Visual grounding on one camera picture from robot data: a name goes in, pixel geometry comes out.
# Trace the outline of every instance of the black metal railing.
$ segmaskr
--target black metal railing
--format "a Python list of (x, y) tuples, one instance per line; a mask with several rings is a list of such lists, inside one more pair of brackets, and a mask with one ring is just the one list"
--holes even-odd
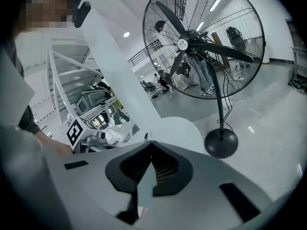
[[(162, 48), (162, 44), (159, 39), (155, 40), (151, 44), (147, 46), (148, 52), (151, 55), (153, 52), (157, 51), (158, 49)], [(134, 67), (136, 64), (144, 60), (146, 57), (148, 57), (148, 53), (146, 48), (142, 49), (140, 52), (136, 53), (130, 60), (128, 60), (128, 64), (130, 67)]]

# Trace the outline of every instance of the person's arm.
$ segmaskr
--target person's arm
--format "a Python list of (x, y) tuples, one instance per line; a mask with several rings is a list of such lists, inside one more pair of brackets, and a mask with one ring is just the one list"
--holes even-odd
[(51, 139), (50, 137), (45, 135), (42, 131), (37, 132), (35, 134), (35, 136), (40, 140), (40, 142), (44, 146), (54, 148), (56, 153), (60, 157), (72, 155), (72, 150), (71, 150), (71, 147), (69, 145), (66, 145), (66, 144), (61, 143), (57, 140)]

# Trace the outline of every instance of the fan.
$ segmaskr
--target fan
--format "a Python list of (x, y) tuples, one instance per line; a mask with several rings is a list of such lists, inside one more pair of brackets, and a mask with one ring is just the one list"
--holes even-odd
[[(161, 42), (159, 50), (147, 54), (166, 82), (188, 96), (217, 99), (220, 128), (207, 135), (204, 145), (214, 157), (233, 155), (238, 138), (231, 127), (224, 128), (232, 110), (229, 96), (253, 80), (265, 48), (262, 24), (252, 4), (248, 0), (150, 0), (143, 38), (146, 48), (155, 40)], [(223, 98), (228, 107), (225, 116)]]

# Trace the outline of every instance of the fan cage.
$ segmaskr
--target fan cage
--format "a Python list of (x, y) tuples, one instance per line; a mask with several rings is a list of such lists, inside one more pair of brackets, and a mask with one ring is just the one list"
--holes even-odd
[[(215, 59), (213, 67), (222, 98), (239, 92), (253, 80), (263, 60), (265, 38), (261, 20), (248, 0), (220, 0), (213, 11), (210, 9), (216, 0), (149, 0), (143, 17), (144, 43), (156, 71), (163, 70), (169, 73), (175, 57), (179, 54), (177, 41), (180, 35), (155, 4), (157, 1), (175, 13), (186, 31), (196, 31), (197, 29), (199, 29), (199, 33), (207, 31), (211, 40), (213, 40), (211, 34), (217, 33), (224, 46), (233, 47), (226, 33), (228, 27), (234, 27), (241, 33), (246, 45), (243, 52), (253, 58), (252, 63), (228, 58), (230, 67), (226, 68), (221, 55), (208, 52), (209, 56)], [(155, 23), (159, 20), (166, 22), (160, 33), (155, 29)], [(160, 40), (162, 48), (150, 54), (147, 47), (157, 39)], [(215, 90), (212, 95), (200, 95), (201, 91), (207, 91), (212, 84), (210, 72), (209, 75), (206, 74), (209, 63), (206, 60), (200, 62), (187, 53), (185, 53), (182, 62), (185, 63), (177, 71), (179, 74), (173, 75), (171, 82), (169, 82), (170, 85), (191, 97), (216, 99)], [(183, 66), (187, 66), (186, 63), (189, 65), (190, 71), (184, 69)]]

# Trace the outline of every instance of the fan stand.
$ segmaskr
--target fan stand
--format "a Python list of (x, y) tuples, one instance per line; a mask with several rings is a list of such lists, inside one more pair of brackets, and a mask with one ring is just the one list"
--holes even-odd
[(215, 87), (217, 105), (219, 108), (220, 128), (212, 130), (205, 138), (206, 151), (213, 157), (225, 159), (232, 156), (238, 148), (238, 137), (227, 128), (224, 128), (224, 113), (220, 86), (213, 65), (207, 61), (209, 71)]

